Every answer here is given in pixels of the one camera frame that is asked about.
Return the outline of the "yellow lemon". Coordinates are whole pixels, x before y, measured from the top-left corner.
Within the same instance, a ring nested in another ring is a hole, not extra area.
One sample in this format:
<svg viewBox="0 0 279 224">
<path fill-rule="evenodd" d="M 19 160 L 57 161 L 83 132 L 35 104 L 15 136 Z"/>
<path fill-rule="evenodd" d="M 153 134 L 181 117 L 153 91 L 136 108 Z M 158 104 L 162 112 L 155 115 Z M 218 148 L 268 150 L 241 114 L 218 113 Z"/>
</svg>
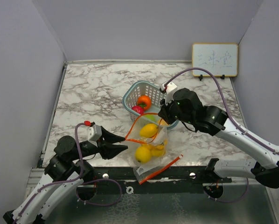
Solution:
<svg viewBox="0 0 279 224">
<path fill-rule="evenodd" d="M 150 123 L 143 126 L 139 132 L 141 137 L 152 138 L 158 133 L 158 126 L 156 124 Z"/>
</svg>

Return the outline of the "clear zip top bag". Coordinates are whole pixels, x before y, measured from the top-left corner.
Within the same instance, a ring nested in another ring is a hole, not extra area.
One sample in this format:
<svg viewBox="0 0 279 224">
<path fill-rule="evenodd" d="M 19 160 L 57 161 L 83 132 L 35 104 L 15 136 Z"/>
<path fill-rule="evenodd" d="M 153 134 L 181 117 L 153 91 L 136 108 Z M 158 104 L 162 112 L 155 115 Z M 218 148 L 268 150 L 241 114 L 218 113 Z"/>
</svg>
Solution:
<svg viewBox="0 0 279 224">
<path fill-rule="evenodd" d="M 156 113 L 138 116 L 125 136 L 128 165 L 140 185 L 153 179 L 183 158 L 173 152 L 168 125 Z"/>
</svg>

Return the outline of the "green lime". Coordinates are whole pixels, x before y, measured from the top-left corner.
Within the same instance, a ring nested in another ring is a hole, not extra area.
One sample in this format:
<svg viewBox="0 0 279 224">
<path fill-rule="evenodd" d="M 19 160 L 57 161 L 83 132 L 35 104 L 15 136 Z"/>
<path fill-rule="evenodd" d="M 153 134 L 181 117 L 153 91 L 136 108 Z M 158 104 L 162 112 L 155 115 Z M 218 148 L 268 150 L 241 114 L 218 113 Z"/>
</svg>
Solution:
<svg viewBox="0 0 279 224">
<path fill-rule="evenodd" d="M 144 117 L 147 118 L 148 120 L 152 121 L 152 122 L 156 122 L 155 115 L 146 114 L 146 115 L 144 115 Z"/>
</svg>

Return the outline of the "yellow apple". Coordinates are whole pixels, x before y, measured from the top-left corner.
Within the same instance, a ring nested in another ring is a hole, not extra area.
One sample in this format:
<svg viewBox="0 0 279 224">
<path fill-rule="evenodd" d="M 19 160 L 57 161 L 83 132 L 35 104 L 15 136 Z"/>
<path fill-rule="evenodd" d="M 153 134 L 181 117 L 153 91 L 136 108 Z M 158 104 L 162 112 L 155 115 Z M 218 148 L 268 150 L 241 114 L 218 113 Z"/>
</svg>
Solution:
<svg viewBox="0 0 279 224">
<path fill-rule="evenodd" d="M 144 146 L 138 147 L 135 151 L 135 160 L 140 163 L 147 163 L 151 160 L 151 151 Z"/>
</svg>

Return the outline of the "yellow pear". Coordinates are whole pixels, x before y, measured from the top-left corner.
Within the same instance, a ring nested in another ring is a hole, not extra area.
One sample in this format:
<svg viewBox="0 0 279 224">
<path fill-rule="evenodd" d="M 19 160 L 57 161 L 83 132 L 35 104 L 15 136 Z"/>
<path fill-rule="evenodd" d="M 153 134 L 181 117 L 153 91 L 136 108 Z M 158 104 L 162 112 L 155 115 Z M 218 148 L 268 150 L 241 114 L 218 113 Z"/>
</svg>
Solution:
<svg viewBox="0 0 279 224">
<path fill-rule="evenodd" d="M 164 139 L 160 144 L 153 145 L 150 143 L 152 139 L 143 139 L 144 144 L 141 144 L 141 146 L 147 147 L 150 151 L 153 157 L 161 157 L 166 154 L 166 145 L 167 145 L 167 139 Z"/>
</svg>

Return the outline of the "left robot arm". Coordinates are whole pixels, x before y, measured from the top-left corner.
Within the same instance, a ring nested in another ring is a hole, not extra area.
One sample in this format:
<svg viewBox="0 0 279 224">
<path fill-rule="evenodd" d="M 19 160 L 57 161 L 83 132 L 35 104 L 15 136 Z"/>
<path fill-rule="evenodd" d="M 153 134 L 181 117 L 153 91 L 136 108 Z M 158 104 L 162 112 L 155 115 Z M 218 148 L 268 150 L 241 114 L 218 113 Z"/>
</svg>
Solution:
<svg viewBox="0 0 279 224">
<path fill-rule="evenodd" d="M 105 160 L 128 149 L 122 145 L 125 137 L 105 130 L 89 121 L 79 123 L 75 136 L 63 136 L 54 149 L 38 184 L 27 199 L 15 210 L 4 214 L 7 224 L 42 224 L 52 210 L 73 190 L 82 184 L 108 181 L 84 158 L 100 154 Z"/>
</svg>

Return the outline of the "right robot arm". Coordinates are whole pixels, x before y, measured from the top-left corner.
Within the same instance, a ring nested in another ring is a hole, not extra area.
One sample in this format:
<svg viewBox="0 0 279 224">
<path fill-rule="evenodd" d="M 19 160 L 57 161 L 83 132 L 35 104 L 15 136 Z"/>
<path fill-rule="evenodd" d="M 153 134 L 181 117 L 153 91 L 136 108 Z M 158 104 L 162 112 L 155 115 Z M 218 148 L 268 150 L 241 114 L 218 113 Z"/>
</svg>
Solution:
<svg viewBox="0 0 279 224">
<path fill-rule="evenodd" d="M 194 132 L 216 136 L 251 156 L 245 161 L 211 159 L 204 171 L 207 181 L 243 177 L 269 188 L 279 188 L 279 146 L 249 132 L 219 107 L 203 106 L 194 91 L 167 86 L 161 87 L 160 92 L 166 96 L 160 101 L 158 115 L 167 124 L 177 120 L 183 125 L 191 124 Z"/>
</svg>

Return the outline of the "orange yellow peach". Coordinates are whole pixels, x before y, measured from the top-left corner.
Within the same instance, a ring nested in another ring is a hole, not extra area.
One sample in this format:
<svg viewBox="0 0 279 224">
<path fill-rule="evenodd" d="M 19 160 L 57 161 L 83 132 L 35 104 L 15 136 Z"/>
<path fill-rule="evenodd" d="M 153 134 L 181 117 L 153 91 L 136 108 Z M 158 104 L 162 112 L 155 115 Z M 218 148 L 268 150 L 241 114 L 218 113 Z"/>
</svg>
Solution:
<svg viewBox="0 0 279 224">
<path fill-rule="evenodd" d="M 158 121 L 158 125 L 159 126 L 169 126 L 169 124 L 164 119 L 160 119 Z"/>
</svg>

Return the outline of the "orange tomato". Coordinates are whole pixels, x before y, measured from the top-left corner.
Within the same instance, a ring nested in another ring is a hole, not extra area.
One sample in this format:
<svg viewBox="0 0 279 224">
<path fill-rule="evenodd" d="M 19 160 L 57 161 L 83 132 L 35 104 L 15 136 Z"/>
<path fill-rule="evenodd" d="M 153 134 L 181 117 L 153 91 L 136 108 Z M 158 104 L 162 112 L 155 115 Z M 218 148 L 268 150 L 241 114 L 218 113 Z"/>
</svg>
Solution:
<svg viewBox="0 0 279 224">
<path fill-rule="evenodd" d="M 152 101 L 147 95 L 140 96 L 137 100 L 137 105 L 142 107 L 144 111 L 148 110 L 151 105 Z"/>
</svg>

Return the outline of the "red apple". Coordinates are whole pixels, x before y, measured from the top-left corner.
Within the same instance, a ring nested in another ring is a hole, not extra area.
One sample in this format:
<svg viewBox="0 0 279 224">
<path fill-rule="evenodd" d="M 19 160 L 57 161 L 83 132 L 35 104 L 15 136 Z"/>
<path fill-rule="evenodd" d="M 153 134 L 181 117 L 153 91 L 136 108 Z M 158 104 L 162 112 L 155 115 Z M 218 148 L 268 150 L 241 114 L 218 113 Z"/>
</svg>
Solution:
<svg viewBox="0 0 279 224">
<path fill-rule="evenodd" d="M 144 112 L 145 112 L 144 109 L 141 106 L 139 106 L 139 105 L 133 106 L 132 110 L 137 112 L 140 115 L 144 114 Z"/>
</svg>

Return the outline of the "light blue plastic basket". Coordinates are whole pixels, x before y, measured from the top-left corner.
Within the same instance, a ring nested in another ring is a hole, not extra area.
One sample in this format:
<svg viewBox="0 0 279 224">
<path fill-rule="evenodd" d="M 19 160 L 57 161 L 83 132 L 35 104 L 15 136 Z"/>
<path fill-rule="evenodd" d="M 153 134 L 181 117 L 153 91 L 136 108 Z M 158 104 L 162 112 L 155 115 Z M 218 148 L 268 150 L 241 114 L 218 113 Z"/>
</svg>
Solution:
<svg viewBox="0 0 279 224">
<path fill-rule="evenodd" d="M 137 104 L 137 100 L 140 96 L 147 95 L 152 101 L 151 107 L 146 111 L 146 113 L 156 113 L 156 122 L 152 122 L 142 116 L 138 123 L 145 125 L 148 123 L 154 123 L 158 125 L 158 121 L 161 119 L 157 114 L 160 111 L 160 101 L 165 98 L 165 94 L 159 91 L 159 87 L 148 82 L 148 81 L 138 81 L 135 82 L 129 90 L 123 96 L 122 104 L 123 107 L 128 111 L 129 117 L 132 122 L 134 122 L 140 114 L 132 110 L 132 107 Z"/>
</svg>

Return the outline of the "small whiteboard with stand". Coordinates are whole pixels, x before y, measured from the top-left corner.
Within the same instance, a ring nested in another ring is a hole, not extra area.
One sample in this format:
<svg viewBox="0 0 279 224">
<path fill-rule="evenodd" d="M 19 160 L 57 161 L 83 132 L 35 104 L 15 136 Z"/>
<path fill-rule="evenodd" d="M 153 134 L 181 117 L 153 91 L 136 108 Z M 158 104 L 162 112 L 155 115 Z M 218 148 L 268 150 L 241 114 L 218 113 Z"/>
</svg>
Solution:
<svg viewBox="0 0 279 224">
<path fill-rule="evenodd" d="M 238 74 L 238 44 L 194 43 L 192 66 L 207 70 L 215 77 L 235 77 Z"/>
</svg>

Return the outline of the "black mounting rail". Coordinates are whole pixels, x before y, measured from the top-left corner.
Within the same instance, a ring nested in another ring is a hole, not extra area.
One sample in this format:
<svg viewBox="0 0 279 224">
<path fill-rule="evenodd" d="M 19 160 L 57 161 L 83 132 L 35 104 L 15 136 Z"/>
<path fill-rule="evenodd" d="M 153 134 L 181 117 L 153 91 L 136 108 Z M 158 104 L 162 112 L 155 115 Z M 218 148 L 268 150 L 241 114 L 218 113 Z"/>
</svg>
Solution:
<svg viewBox="0 0 279 224">
<path fill-rule="evenodd" d="M 206 166 L 171 166 L 143 184 L 139 184 L 131 167 L 95 167 L 95 178 L 108 174 L 118 182 L 123 194 L 203 193 L 203 184 L 230 183 Z"/>
</svg>

